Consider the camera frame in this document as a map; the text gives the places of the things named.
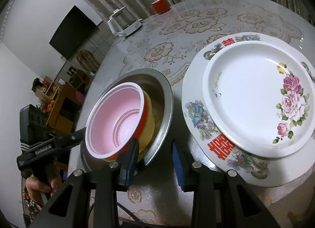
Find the person's left hand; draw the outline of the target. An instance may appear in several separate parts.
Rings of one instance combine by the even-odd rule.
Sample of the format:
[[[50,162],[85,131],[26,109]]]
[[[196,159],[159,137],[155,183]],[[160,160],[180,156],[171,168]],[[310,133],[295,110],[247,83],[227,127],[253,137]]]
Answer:
[[[39,181],[33,175],[26,179],[26,189],[29,197],[40,205],[44,205],[42,193],[48,193],[50,196],[53,196],[61,185],[62,179],[59,167],[55,168],[55,176],[51,179],[50,185],[46,185],[45,183]]]

